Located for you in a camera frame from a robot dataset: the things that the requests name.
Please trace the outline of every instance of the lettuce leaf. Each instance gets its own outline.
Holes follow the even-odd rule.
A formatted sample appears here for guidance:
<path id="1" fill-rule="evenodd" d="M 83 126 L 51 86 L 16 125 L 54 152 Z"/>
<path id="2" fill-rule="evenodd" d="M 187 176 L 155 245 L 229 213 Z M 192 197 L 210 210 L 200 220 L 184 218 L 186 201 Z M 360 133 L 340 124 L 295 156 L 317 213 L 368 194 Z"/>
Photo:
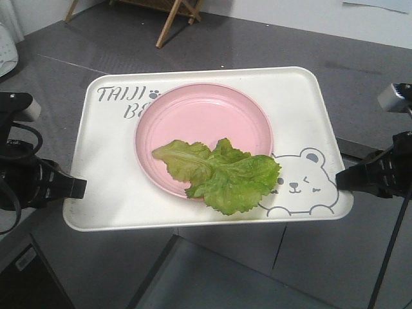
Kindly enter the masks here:
<path id="1" fill-rule="evenodd" d="M 190 182 L 188 198 L 203 198 L 222 214 L 246 212 L 257 206 L 276 184 L 280 165 L 270 156 L 252 156 L 232 147 L 227 138 L 211 151 L 200 142 L 174 140 L 152 155 L 163 160 L 176 180 Z"/>

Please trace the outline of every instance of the rectangular tray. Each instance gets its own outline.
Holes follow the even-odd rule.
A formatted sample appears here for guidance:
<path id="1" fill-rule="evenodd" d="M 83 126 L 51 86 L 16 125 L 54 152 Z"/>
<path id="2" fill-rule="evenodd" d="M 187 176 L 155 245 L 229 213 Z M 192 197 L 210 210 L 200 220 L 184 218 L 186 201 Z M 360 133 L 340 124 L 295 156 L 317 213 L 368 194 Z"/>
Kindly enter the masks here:
<path id="1" fill-rule="evenodd" d="M 272 125 L 283 184 L 249 212 L 225 216 L 202 201 L 166 193 L 137 162 L 134 133 L 141 112 L 158 95 L 195 82 L 240 90 Z M 335 186 L 343 169 L 321 90 L 306 69 L 107 75 L 86 92 L 71 174 L 88 184 L 82 200 L 64 201 L 63 216 L 83 231 L 339 219 L 353 204 L 352 194 Z M 299 194 L 291 193 L 292 182 Z"/>

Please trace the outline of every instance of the pink plastic plate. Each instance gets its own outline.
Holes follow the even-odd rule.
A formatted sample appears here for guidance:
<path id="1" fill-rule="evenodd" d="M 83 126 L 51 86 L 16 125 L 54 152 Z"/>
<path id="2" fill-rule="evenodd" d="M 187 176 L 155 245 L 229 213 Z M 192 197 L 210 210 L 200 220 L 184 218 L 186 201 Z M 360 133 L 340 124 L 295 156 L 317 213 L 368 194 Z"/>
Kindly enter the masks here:
<path id="1" fill-rule="evenodd" d="M 142 113 L 135 149 L 140 166 L 157 186 L 186 198 L 190 183 L 174 180 L 151 152 L 173 140 L 202 142 L 213 150 L 222 138 L 252 155 L 270 155 L 273 148 L 272 127 L 251 98 L 219 84 L 188 84 L 164 93 Z"/>

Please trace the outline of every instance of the bear cartoon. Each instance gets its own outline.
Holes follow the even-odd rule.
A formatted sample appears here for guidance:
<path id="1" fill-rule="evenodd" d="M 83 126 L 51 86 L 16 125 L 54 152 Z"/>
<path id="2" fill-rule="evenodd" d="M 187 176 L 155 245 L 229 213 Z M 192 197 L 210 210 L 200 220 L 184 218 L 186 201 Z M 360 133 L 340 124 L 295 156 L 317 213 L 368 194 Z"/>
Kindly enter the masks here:
<path id="1" fill-rule="evenodd" d="M 281 165 L 271 205 L 260 203 L 267 216 L 333 213 L 339 199 L 336 185 L 324 170 L 325 157 L 318 149 L 305 148 L 299 155 L 274 156 Z"/>

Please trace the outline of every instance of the paw print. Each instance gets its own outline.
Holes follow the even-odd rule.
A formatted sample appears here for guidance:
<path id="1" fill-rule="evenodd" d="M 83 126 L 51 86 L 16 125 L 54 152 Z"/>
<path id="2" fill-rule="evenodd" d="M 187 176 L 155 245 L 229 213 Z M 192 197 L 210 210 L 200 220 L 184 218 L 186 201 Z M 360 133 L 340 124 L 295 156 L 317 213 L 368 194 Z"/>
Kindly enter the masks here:
<path id="1" fill-rule="evenodd" d="M 151 90 L 149 94 L 149 98 L 157 98 L 160 95 L 158 90 Z"/>

